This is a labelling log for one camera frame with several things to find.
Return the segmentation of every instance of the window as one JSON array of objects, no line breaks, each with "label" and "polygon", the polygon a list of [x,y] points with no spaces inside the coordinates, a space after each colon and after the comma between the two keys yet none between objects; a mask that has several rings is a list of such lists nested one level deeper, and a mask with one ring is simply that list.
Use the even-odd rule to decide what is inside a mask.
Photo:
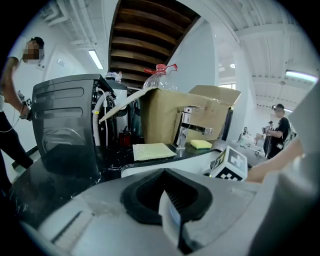
[{"label": "window", "polygon": [[236,84],[235,83],[229,83],[229,84],[220,84],[218,85],[219,87],[223,88],[229,88],[229,89],[236,89]]}]

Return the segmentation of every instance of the chrome faucet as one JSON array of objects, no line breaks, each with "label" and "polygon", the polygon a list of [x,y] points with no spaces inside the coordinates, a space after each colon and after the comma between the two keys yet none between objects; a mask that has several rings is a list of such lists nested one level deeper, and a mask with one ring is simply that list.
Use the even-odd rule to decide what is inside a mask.
[{"label": "chrome faucet", "polygon": [[188,129],[200,132],[205,136],[209,136],[214,132],[213,128],[206,128],[206,127],[190,124],[191,113],[195,113],[200,110],[203,110],[203,108],[199,106],[178,107],[178,113],[181,113],[181,116],[180,116],[179,126],[173,141],[173,146],[177,150],[183,150],[186,148],[185,145],[186,145],[187,136],[188,136]]}]

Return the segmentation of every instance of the black countertop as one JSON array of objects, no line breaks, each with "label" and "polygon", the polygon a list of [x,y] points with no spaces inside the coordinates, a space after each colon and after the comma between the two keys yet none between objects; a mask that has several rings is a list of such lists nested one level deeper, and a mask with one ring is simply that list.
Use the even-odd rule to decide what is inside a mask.
[{"label": "black countertop", "polygon": [[[90,148],[58,145],[17,179],[7,198],[15,215],[37,229],[50,214],[74,196],[98,183],[120,178],[121,172],[127,168],[179,161],[215,150],[214,147],[197,150],[189,143],[182,151],[176,151],[171,145],[168,147],[177,155],[135,162],[132,146]],[[265,158],[254,156],[252,150],[235,149],[248,157],[248,163],[265,161]]]}]

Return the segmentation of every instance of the black shirt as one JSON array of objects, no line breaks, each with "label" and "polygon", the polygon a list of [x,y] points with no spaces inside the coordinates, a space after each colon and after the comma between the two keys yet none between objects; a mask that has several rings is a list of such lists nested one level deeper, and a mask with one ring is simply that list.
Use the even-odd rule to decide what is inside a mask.
[{"label": "black shirt", "polygon": [[279,120],[278,126],[275,128],[275,131],[280,131],[283,134],[280,138],[271,136],[270,146],[276,147],[277,144],[283,145],[284,141],[286,140],[286,138],[288,136],[289,128],[290,128],[290,123],[289,123],[288,118],[282,117]]}]

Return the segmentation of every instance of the black and white marker cube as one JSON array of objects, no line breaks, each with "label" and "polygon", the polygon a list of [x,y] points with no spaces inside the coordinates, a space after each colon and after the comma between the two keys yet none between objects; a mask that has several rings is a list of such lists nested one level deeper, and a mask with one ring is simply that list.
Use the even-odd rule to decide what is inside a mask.
[{"label": "black and white marker cube", "polygon": [[227,146],[215,160],[210,177],[244,181],[248,177],[247,158],[232,147]]}]

